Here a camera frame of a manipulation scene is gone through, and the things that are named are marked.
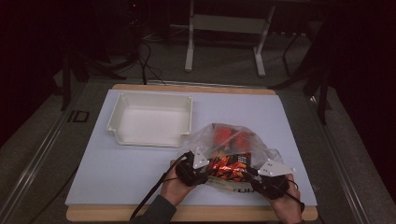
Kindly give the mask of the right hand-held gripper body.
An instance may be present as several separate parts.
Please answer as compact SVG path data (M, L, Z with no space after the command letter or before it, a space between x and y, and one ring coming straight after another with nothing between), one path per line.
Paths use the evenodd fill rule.
M290 186L286 175L295 172L295 169L278 161L268 159L258 170L253 178L261 182L261 187L254 189L270 200L283 197Z

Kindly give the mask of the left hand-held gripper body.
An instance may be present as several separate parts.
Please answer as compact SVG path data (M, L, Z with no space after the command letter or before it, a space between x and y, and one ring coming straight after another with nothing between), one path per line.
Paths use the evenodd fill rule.
M176 173L180 181L189 187L204 184L203 177L208 175L205 168L210 160L199 149L194 152L188 151L183 156L184 159L176 167Z

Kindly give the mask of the red orange chip bag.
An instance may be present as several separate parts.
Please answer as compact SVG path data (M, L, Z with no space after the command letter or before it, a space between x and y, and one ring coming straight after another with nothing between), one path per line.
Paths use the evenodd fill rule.
M247 182L249 176L245 176L244 172L251 165L255 133L226 124L213 124L212 128L209 165L217 165L219 172L209 175L226 181Z

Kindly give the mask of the clear plastic bag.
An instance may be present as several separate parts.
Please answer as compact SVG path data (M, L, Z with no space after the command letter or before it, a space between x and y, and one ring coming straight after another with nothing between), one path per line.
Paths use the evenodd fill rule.
M181 147L181 153L184 154L188 151L194 152L196 149L199 149L201 152L204 153L205 157L210 160L209 153L211 152L212 147L212 140L213 140L213 124L223 124L223 123L212 123L205 126L201 131L195 133L189 138L185 140ZM252 168L260 168L268 159L278 162L283 162L280 156L280 153L275 149L268 148L264 142L260 139L260 137L255 134L252 141L252 159L251 165ZM254 192L255 190L251 187L248 178L247 182L233 182L233 181L226 181L217 177L214 177L214 181L212 183L208 183L207 185L214 187L219 190L223 191L231 191L231 192L238 192L238 193L248 193Z

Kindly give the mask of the white plastic tray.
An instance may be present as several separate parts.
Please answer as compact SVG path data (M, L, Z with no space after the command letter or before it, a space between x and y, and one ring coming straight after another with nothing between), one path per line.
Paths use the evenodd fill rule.
M191 134L192 97L121 91L106 129L120 145L179 147Z

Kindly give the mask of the person's left hand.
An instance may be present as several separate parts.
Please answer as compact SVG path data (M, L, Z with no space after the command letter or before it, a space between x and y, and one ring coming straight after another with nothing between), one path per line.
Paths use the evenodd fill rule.
M186 186L178 179L173 167L162 184L160 195L173 206L178 206L192 190L194 187Z

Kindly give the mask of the person's right hand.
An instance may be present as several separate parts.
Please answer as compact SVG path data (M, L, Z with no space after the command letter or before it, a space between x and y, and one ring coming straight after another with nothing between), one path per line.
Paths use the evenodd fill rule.
M269 203L282 224L301 224L303 222L302 208L299 203L301 192L294 184L294 177L292 174L286 175L286 178L290 186L288 194L296 198L296 200L293 200L288 195L284 195L281 198L270 200Z

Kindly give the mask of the white table mat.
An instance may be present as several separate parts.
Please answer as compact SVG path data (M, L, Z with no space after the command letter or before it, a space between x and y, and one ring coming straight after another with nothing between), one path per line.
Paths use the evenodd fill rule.
M180 153L179 147L120 145L106 127L121 90L107 93L91 139L67 196L69 205L138 204ZM275 94L142 91L192 97L191 134L211 123L249 128L283 162L295 169L294 179L308 206L317 203L284 107Z

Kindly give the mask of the dark metal stand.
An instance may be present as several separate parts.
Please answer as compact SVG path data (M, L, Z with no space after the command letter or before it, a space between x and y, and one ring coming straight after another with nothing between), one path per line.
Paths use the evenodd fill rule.
M268 87L269 90L282 90L305 79L306 83L303 87L303 94L305 96L313 97L317 91L319 91L318 118L323 125L327 124L325 115L330 69L328 64L325 62L325 56L320 52L326 48L327 36L326 32L323 29L320 29L305 54L303 61L291 77L286 81Z
M72 49L64 49L62 86L58 90L63 97L62 111L66 110L71 102L71 75L74 75L80 82L87 82L90 78L87 66L112 79L124 80L124 77L113 73L109 68L99 64L88 56Z

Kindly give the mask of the white metal stand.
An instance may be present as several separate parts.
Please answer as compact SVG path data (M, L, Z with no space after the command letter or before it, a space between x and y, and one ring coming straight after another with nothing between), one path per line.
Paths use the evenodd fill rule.
M269 34L269 28L274 17L276 7L269 6L264 19L237 18L227 16L196 14L194 12L194 0L190 0L189 12L189 42L187 47L185 71L190 72L193 68L194 56L194 31L217 31L228 33L243 33L260 36L260 42L253 48L253 55L259 77L266 75L262 59L262 49Z

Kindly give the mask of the metal frame rail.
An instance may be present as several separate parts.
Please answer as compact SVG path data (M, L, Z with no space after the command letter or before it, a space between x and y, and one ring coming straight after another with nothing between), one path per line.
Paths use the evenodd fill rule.
M330 93L325 102L325 123L318 116L318 97L308 97L307 100L327 141L334 171L339 178L354 219L357 224L370 224L364 204L366 200L363 195L363 182L374 167L360 136L338 101L337 95L332 97Z
M78 97L82 94L86 87L86 83L77 83L75 93L72 95L71 101L62 110L59 117L50 126L48 134L36 150L35 154L24 167L12 191L8 194L7 199L0 207L0 224L8 224L14 216L18 206L20 205L24 195L33 183L37 172L39 171L44 159L50 153L50 150L58 137L66 119L71 115L72 107L75 105Z

